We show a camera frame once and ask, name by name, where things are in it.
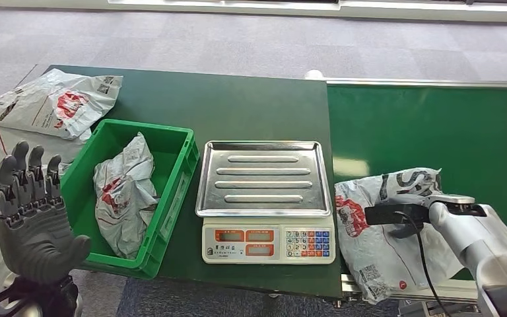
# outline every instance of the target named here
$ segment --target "qr code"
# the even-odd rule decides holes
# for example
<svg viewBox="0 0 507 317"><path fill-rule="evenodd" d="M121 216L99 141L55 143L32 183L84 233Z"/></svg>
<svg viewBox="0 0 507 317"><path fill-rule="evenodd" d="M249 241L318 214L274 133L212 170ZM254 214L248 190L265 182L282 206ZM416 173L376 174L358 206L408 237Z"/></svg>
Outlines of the qr code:
<svg viewBox="0 0 507 317"><path fill-rule="evenodd" d="M362 278L365 279L366 281L371 281L373 279L380 278L380 272L378 272L374 264L363 267L361 270L359 270L359 273L362 275Z"/></svg>
<svg viewBox="0 0 507 317"><path fill-rule="evenodd" d="M388 286L384 283L377 282L367 286L375 299L380 299L388 293Z"/></svg>
<svg viewBox="0 0 507 317"><path fill-rule="evenodd" d="M100 84L98 87L98 92L101 92L102 94L107 94L108 91L110 91L110 86L108 85Z"/></svg>
<svg viewBox="0 0 507 317"><path fill-rule="evenodd" d="M114 76L106 76L106 77L104 77L104 82L106 84L108 84L108 85L111 84L111 83L113 83L114 82Z"/></svg>

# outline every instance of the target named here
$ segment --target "green table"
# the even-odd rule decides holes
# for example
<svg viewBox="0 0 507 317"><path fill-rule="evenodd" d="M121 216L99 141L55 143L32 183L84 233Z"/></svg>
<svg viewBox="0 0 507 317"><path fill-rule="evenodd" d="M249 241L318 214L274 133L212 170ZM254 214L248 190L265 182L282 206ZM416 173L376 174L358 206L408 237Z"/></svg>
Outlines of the green table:
<svg viewBox="0 0 507 317"><path fill-rule="evenodd" d="M333 183L324 82L55 66L82 75L123 75L106 118L189 127L199 151L210 140L315 140ZM184 201L159 277L341 298L341 260L330 265L215 265L201 258L195 215L200 167Z"/></svg>
<svg viewBox="0 0 507 317"><path fill-rule="evenodd" d="M123 75L107 118L190 127L212 139L296 139L322 144L328 179L404 168L443 168L445 192L493 205L507 224L507 85L324 82L57 66L83 75ZM332 165L333 160L341 164ZM213 265L201 259L201 219L189 188L158 276L261 291L341 298L331 265Z"/></svg>
<svg viewBox="0 0 507 317"><path fill-rule="evenodd" d="M507 225L507 83L330 81L327 97L336 182L360 178L344 161L369 175L441 168L444 192L493 206Z"/></svg>

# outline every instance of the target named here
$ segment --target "robotic hand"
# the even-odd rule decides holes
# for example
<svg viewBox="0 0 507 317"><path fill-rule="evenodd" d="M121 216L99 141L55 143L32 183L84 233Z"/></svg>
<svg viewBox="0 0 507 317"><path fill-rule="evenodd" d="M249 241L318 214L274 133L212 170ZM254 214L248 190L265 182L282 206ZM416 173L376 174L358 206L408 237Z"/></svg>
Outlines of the robotic hand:
<svg viewBox="0 0 507 317"><path fill-rule="evenodd" d="M61 157L42 172L41 146L20 142L0 163L0 248L7 267L18 275L0 293L0 316L12 316L26 305L36 316L69 316L77 311L78 288L69 272L90 254L90 238L73 235L59 183Z"/></svg>
<svg viewBox="0 0 507 317"><path fill-rule="evenodd" d="M461 195L399 195L365 213L369 225L405 225L391 232L397 238L432 224L473 275L483 316L507 316L507 226L490 205ZM417 230L407 226L411 222Z"/></svg>

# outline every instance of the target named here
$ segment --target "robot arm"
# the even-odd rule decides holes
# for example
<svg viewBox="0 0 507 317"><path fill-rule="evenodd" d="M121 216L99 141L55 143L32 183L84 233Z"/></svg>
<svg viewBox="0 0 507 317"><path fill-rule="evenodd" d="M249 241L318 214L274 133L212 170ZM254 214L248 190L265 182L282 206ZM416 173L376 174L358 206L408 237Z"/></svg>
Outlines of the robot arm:
<svg viewBox="0 0 507 317"><path fill-rule="evenodd" d="M403 211L417 223L418 230L423 223L432 224L473 275L483 315L507 316L507 226L496 211L460 195L430 195L418 203L411 197L405 202L366 208L366 222L407 224L404 216L395 213ZM407 227L393 235L404 238L415 233L413 227Z"/></svg>

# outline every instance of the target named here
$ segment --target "digital scale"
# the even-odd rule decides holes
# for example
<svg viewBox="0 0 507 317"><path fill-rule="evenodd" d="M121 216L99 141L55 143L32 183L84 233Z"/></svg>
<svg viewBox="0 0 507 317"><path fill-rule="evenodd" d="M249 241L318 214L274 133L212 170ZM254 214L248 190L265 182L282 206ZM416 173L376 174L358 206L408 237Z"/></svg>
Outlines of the digital scale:
<svg viewBox="0 0 507 317"><path fill-rule="evenodd" d="M321 145L211 141L196 213L209 264L330 264L335 226Z"/></svg>

